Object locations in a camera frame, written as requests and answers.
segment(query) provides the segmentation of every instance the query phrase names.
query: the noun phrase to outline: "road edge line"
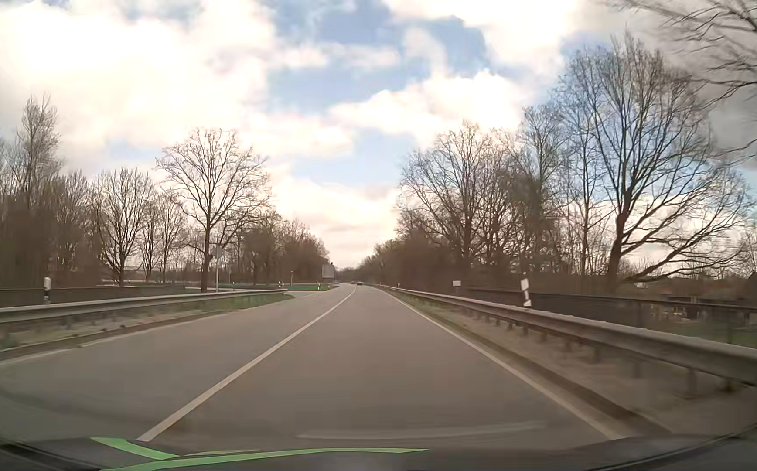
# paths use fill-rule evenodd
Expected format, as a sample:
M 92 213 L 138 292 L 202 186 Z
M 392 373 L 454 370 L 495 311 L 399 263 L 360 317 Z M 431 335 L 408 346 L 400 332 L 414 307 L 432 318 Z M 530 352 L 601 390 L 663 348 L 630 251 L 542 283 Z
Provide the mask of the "road edge line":
M 170 428 L 172 425 L 177 423 L 179 420 L 183 419 L 186 414 L 193 412 L 196 407 L 202 405 L 207 401 L 210 397 L 215 395 L 217 392 L 225 389 L 227 385 L 232 383 L 234 380 L 242 376 L 243 374 L 247 373 L 248 370 L 253 368 L 254 366 L 258 365 L 259 362 L 261 362 L 263 359 L 268 358 L 271 356 L 274 352 L 276 352 L 278 349 L 280 349 L 283 345 L 289 343 L 291 339 L 294 337 L 297 337 L 300 335 L 304 330 L 307 328 L 310 328 L 314 323 L 321 320 L 325 316 L 327 316 L 329 313 L 334 311 L 338 306 L 344 303 L 344 301 L 348 300 L 350 296 L 355 294 L 355 288 L 352 289 L 352 292 L 350 292 L 348 295 L 346 295 L 338 304 L 335 304 L 331 308 L 329 308 L 328 311 L 325 313 L 315 317 L 311 321 L 309 321 L 308 324 L 304 325 L 303 327 L 300 327 L 298 330 L 294 331 L 289 335 L 288 337 L 283 338 L 280 340 L 277 344 L 275 344 L 273 347 L 269 348 L 268 350 L 262 352 L 257 358 L 251 359 L 248 363 L 246 363 L 241 368 L 237 369 L 230 375 L 228 375 L 224 380 L 220 380 L 215 385 L 211 386 L 207 391 L 201 393 L 196 397 L 194 400 L 189 401 L 185 406 L 181 407 L 177 411 L 173 412 L 169 417 L 165 418 L 163 421 L 158 423 L 157 425 L 150 428 L 148 431 L 146 431 L 144 434 L 142 434 L 140 437 L 137 438 L 138 441 L 141 442 L 150 442 L 154 440 L 155 437 L 160 435 L 161 433 L 165 432 L 168 428 Z
M 454 332 L 453 330 L 447 328 L 445 325 L 442 325 L 436 320 L 426 316 L 425 314 L 422 314 L 418 309 L 411 306 L 410 304 L 405 303 L 405 301 L 402 301 L 401 299 L 395 297 L 394 295 L 387 293 L 386 291 L 379 289 L 380 292 L 384 293 L 387 296 L 392 297 L 397 303 L 402 304 L 406 308 L 410 309 L 415 314 L 419 315 L 420 317 L 424 318 L 428 322 L 432 323 L 433 325 L 445 330 L 448 334 L 451 334 L 454 338 L 457 338 L 462 343 L 468 345 L 471 348 L 474 348 L 479 354 L 489 358 L 492 362 L 494 362 L 496 365 L 498 365 L 500 368 L 506 369 L 509 373 L 517 377 L 519 380 L 524 381 L 528 385 L 532 387 L 532 389 L 535 389 L 536 391 L 542 393 L 545 395 L 548 399 L 555 402 L 556 404 L 560 405 L 562 408 L 567 410 L 568 412 L 572 413 L 576 417 L 578 417 L 582 422 L 587 423 L 588 425 L 592 426 L 593 429 L 595 429 L 597 432 L 603 434 L 605 437 L 607 437 L 609 440 L 616 440 L 619 438 L 625 438 L 626 435 L 622 435 L 620 433 L 615 432 L 614 430 L 611 430 L 610 428 L 606 427 L 604 424 L 599 423 L 595 420 L 593 420 L 592 417 L 588 416 L 584 412 L 582 412 L 577 406 L 574 404 L 571 404 L 570 401 L 567 401 L 560 395 L 550 391 L 546 387 L 542 386 L 539 382 L 536 380 L 533 380 L 527 375 L 524 375 L 521 371 L 518 371 L 517 369 L 513 368 L 509 364 L 507 364 L 505 361 L 503 361 L 500 358 L 497 358 L 495 355 L 492 355 L 488 351 L 486 351 L 484 348 L 481 348 L 479 345 L 475 344 L 468 338 L 463 337 L 460 334 L 457 334 L 457 332 Z

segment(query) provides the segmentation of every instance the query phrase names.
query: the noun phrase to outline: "road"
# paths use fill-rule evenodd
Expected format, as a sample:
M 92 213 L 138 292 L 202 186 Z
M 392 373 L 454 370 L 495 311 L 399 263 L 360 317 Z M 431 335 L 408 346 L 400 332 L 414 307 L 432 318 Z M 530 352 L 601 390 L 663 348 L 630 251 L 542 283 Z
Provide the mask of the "road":
M 561 398 L 373 287 L 0 364 L 0 435 L 188 449 L 559 448 L 607 439 Z

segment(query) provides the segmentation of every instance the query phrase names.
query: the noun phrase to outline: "car hood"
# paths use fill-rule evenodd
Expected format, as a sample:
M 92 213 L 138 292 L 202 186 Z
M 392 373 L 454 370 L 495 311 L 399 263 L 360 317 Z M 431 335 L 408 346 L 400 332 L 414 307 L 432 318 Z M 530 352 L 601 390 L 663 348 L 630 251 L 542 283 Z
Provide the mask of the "car hood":
M 757 442 L 710 437 L 634 437 L 567 450 L 327 447 L 188 450 L 115 437 L 0 444 L 0 471 L 16 469 L 507 470 L 757 469 Z

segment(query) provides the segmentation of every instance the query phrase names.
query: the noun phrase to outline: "billboard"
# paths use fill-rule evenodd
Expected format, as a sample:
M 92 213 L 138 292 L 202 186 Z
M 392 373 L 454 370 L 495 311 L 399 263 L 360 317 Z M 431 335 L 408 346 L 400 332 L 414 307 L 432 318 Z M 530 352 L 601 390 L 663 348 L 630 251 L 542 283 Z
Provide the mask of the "billboard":
M 323 265 L 323 268 L 321 269 L 321 277 L 322 278 L 329 278 L 334 279 L 335 278 L 335 266 L 331 263 L 326 263 Z

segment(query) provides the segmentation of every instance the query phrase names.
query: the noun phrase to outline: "windshield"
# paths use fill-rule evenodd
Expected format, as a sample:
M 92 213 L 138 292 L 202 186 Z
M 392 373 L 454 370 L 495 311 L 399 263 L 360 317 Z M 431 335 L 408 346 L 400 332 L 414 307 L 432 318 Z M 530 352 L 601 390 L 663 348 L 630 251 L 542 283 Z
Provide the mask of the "windshield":
M 598 467 L 734 439 L 757 0 L 0 0 L 0 452 Z

